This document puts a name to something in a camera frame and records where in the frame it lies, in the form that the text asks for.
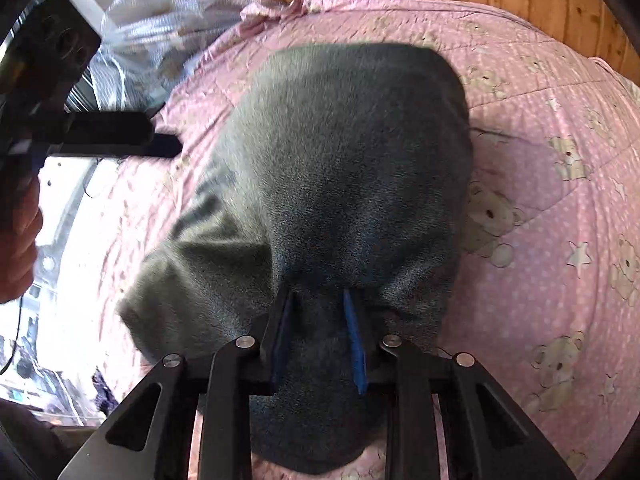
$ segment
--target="silver screw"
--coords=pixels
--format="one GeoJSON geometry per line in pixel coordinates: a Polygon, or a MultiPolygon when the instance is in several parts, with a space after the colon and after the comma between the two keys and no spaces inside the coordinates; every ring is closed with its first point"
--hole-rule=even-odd
{"type": "Polygon", "coordinates": [[[255,339],[250,335],[243,335],[236,339],[238,348],[251,348],[255,344],[255,339]]]}
{"type": "Polygon", "coordinates": [[[162,366],[165,368],[175,368],[180,365],[182,358],[178,354],[165,355],[162,359],[162,366]]]}
{"type": "Polygon", "coordinates": [[[456,356],[456,362],[460,366],[469,368],[470,366],[473,366],[474,364],[476,364],[476,359],[471,354],[462,353],[456,356]]]}
{"type": "Polygon", "coordinates": [[[402,344],[402,339],[396,334],[387,334],[382,338],[382,344],[389,348],[398,348],[402,344]]]}

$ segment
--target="clear plastic wrap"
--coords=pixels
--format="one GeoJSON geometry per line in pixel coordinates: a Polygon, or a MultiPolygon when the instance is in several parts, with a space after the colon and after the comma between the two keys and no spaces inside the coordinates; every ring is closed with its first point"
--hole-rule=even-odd
{"type": "Polygon", "coordinates": [[[161,105],[251,3],[274,5],[272,0],[115,0],[90,64],[100,110],[161,105]]]}

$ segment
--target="folded gray cloth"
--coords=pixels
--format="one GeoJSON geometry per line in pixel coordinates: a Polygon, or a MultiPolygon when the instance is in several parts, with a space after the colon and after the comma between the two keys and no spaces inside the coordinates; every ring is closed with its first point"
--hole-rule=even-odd
{"type": "Polygon", "coordinates": [[[289,363],[276,396],[252,398],[252,449],[309,474],[345,465],[384,407],[353,384],[340,292],[363,288],[375,324],[429,350],[458,268],[471,169],[464,91],[433,50],[278,52],[120,315],[150,361],[196,355],[246,333],[291,285],[289,363]]]}

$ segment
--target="finger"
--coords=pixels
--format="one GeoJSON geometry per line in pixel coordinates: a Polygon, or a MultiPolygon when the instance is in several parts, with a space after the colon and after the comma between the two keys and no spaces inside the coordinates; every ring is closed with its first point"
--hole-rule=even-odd
{"type": "Polygon", "coordinates": [[[27,272],[33,270],[33,264],[38,259],[36,244],[31,244],[26,251],[11,260],[6,273],[6,282],[18,282],[27,272]]]}
{"type": "Polygon", "coordinates": [[[14,211],[14,230],[22,234],[33,222],[38,214],[38,202],[40,201],[40,181],[37,176],[33,176],[29,187],[26,189],[20,204],[14,211]]]}
{"type": "Polygon", "coordinates": [[[31,224],[29,224],[29,227],[25,229],[25,231],[18,237],[15,243],[15,256],[23,254],[24,251],[26,251],[30,247],[30,245],[33,244],[36,236],[38,236],[38,233],[42,229],[43,222],[44,220],[42,219],[42,211],[38,209],[36,218],[33,219],[31,224]]]}
{"type": "Polygon", "coordinates": [[[33,283],[33,269],[30,269],[23,277],[7,286],[0,285],[0,303],[17,300],[33,283]]]}

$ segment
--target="pink quilt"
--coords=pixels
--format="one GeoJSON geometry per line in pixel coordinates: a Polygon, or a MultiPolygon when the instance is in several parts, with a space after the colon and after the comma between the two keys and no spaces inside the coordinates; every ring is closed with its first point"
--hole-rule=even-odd
{"type": "MultiPolygon", "coordinates": [[[[252,73],[275,50],[363,41],[434,48],[466,89],[476,169],[442,351],[476,355],[577,477],[596,478],[640,411],[638,89],[602,60],[476,4],[295,0],[283,12],[244,10],[158,116],[180,133],[182,158],[119,169],[100,226],[110,238],[98,327],[107,382],[122,397],[145,369],[116,302],[188,206],[252,73]]],[[[334,476],[381,478],[382,449],[334,476]]],[[[280,478],[254,466],[257,478],[280,478]]]]}

